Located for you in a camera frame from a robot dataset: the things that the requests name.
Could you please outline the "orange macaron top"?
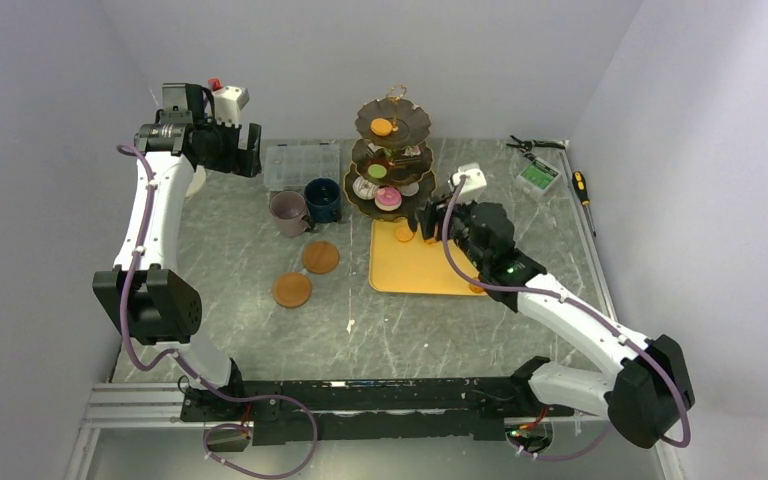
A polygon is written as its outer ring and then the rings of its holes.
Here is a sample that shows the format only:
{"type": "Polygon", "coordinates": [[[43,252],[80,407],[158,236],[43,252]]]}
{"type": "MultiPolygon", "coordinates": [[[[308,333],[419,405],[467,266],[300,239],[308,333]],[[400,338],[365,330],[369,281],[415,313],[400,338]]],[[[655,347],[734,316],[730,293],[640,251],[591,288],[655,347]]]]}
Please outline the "orange macaron top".
{"type": "Polygon", "coordinates": [[[398,226],[394,231],[394,237],[402,243],[410,242],[415,233],[408,226],[398,226]]]}

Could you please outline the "pink frosted donut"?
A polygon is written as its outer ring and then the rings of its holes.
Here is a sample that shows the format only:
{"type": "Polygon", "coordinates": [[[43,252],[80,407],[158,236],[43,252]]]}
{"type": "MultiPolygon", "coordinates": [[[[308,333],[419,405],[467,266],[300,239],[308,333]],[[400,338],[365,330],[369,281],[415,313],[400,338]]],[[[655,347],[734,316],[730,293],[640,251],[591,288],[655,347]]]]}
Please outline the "pink frosted donut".
{"type": "Polygon", "coordinates": [[[380,211],[395,211],[402,205],[402,202],[402,194],[395,187],[380,187],[375,193],[374,203],[380,211]]]}

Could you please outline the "three-tier black dessert stand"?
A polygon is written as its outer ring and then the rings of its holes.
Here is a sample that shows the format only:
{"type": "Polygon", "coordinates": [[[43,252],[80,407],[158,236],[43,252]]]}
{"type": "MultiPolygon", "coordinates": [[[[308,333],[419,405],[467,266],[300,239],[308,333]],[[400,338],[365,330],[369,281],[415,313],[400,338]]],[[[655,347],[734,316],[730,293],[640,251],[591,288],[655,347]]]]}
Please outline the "three-tier black dessert stand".
{"type": "Polygon", "coordinates": [[[429,144],[432,121],[425,109],[407,98],[408,89],[396,84],[380,98],[366,102],[357,112],[354,126],[359,138],[350,151],[350,163],[342,180],[342,188],[350,204],[360,213],[373,219],[394,222],[409,218],[415,209],[424,205],[437,188],[433,171],[434,152],[429,144]],[[390,119],[394,131],[386,137],[371,133],[370,122],[374,118],[390,119]],[[370,164],[382,164],[388,168],[386,177],[376,180],[367,174],[370,164]],[[402,205],[395,211],[384,212],[376,208],[374,200],[360,200],[352,191],[352,183],[358,178],[380,187],[399,188],[418,182],[420,191],[413,197],[403,197],[402,205]]]}

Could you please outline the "white chocolate drizzle donut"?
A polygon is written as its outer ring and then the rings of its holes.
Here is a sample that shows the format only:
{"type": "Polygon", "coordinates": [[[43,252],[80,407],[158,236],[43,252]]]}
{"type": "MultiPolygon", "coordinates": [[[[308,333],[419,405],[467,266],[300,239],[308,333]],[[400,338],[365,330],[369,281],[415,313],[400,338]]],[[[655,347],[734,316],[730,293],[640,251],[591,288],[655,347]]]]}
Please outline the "white chocolate drizzle donut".
{"type": "Polygon", "coordinates": [[[356,178],[352,183],[352,191],[360,200],[374,200],[379,186],[363,177],[356,178]]]}

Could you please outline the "green macaron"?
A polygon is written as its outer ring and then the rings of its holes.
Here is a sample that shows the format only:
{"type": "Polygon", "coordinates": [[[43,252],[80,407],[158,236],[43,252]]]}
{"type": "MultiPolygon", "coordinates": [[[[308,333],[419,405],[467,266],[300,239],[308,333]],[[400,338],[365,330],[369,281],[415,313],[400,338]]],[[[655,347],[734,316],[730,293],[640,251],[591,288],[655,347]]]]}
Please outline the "green macaron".
{"type": "Polygon", "coordinates": [[[372,179],[380,180],[387,176],[388,168],[382,164],[370,164],[367,168],[367,174],[372,179]]]}

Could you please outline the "orange round cookie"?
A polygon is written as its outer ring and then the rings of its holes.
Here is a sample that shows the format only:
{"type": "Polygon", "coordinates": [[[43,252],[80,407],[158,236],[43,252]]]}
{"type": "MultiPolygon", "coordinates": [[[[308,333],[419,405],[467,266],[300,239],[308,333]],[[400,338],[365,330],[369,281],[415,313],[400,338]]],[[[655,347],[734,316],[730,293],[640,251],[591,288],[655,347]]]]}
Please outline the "orange round cookie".
{"type": "Polygon", "coordinates": [[[378,117],[370,122],[370,131],[376,136],[386,137],[392,134],[394,125],[390,119],[378,117]]]}

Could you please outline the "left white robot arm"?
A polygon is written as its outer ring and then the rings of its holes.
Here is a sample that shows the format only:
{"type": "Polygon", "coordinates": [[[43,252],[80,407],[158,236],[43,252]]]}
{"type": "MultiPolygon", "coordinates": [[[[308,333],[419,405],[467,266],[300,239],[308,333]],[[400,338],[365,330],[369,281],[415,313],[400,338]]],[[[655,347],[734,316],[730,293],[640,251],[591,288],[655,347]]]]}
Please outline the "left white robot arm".
{"type": "Polygon", "coordinates": [[[192,387],[211,389],[208,407],[232,420],[248,394],[234,383],[234,361],[199,332],[201,297],[178,273],[179,228],[198,169],[260,173],[262,128],[242,121],[250,95],[241,86],[166,83],[161,96],[152,122],[117,148],[135,161],[135,197],[122,246],[110,269],[95,272],[92,290],[138,370],[172,359],[192,387]]]}

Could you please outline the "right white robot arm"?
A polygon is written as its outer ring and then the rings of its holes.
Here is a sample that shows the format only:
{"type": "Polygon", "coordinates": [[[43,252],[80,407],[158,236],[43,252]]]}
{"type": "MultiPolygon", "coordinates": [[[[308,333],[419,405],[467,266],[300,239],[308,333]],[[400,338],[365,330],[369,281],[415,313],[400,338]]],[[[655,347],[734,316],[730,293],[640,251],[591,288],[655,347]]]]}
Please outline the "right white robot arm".
{"type": "Polygon", "coordinates": [[[573,294],[517,247],[515,227],[499,203],[431,200],[409,215],[408,226],[440,242],[446,255],[457,248],[476,271],[467,274],[451,261],[456,274],[512,312],[540,322],[596,366],[591,372],[531,362],[525,379],[510,391],[517,411],[534,415],[546,405],[570,407],[606,416],[640,448],[658,442],[689,446],[695,396],[676,340],[666,334],[649,338],[573,294]]]}

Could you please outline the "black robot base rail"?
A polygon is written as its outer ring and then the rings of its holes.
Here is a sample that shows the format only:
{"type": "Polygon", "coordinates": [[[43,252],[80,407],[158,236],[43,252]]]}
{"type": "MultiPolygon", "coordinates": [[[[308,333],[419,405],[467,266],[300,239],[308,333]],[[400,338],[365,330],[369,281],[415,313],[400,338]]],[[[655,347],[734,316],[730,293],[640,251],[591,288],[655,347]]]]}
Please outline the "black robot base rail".
{"type": "Polygon", "coordinates": [[[189,384],[186,423],[245,424],[257,446],[288,442],[469,437],[501,441],[534,420],[569,418],[547,406],[520,373],[511,377],[245,380],[231,370],[218,394],[189,384]]]}

